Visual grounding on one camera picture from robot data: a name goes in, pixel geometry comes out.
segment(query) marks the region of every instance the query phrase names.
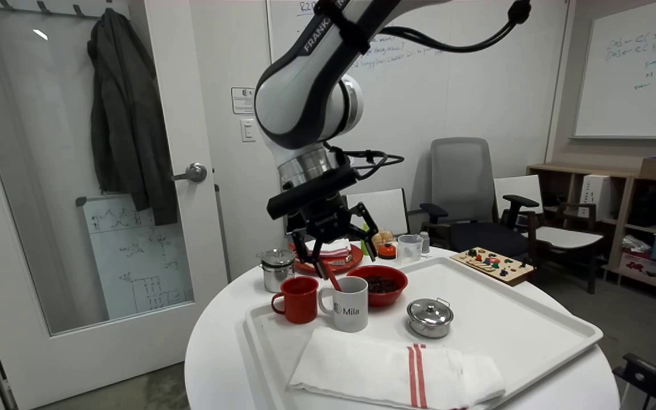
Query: floor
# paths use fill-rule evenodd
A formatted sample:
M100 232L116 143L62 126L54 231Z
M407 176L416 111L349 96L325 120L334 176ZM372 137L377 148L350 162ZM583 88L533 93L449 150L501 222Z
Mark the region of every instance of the floor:
M656 291L633 285L596 283L596 295L586 295L583 281L554 273L542 283L574 315L603 331L602 350L612 367L624 353L656 363ZM44 410L184 410L188 408L181 367L168 367L90 395L82 395Z

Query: white chair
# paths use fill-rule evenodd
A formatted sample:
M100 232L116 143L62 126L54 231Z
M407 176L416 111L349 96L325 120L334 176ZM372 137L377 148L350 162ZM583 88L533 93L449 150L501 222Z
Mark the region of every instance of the white chair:
M544 225L544 207L542 207L542 197L539 197L539 181L537 176L518 176L518 178L493 178L493 201L496 201L496 213L499 219L509 213L509 202L506 201L506 197L523 197L529 201L534 201L537 207L525 207L518 210L521 214L534 214L537 223L530 223L534 228L534 241L537 244L546 244L551 255L571 255L571 260L583 260L586 268L588 268L588 291L594 295L594 279L596 279L596 260L598 260L598 244L603 239L603 234L591 232L594 228L594 219L596 219L596 210L594 205L559 205L557 207L557 217L564 219L567 210L578 210L578 207L588 207L588 231L564 231L564 228L554 228L554 225Z
M349 207L364 202L377 231L390 231L393 236L410 231L402 189L346 194L346 202Z

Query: door frame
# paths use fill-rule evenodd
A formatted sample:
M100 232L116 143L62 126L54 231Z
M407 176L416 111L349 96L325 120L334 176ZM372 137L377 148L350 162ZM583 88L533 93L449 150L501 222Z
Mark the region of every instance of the door frame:
M188 0L144 5L173 168L196 159L211 165ZM181 232L193 304L49 337L0 181L0 359L18 408L69 398L184 357L190 326L227 285L214 185L214 174L203 185L177 185L181 222L188 222Z

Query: cabinet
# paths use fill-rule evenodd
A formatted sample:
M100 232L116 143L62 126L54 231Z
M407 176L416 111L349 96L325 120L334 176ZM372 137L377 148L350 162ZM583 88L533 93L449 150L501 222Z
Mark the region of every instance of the cabinet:
M645 210L646 205L656 207L656 181L639 178L638 172L603 167L537 165L529 167L529 172L539 176L546 214L551 214L557 202L578 202L586 176L608 176L610 207L596 217L596 231L608 239L603 268L618 273L620 281L629 279L656 288L653 276L620 268L622 239L627 234L639 236L646 244L656 241L656 217L645 219L645 214L656 214L656 210ZM562 223L564 228L574 228L574 219L564 219Z

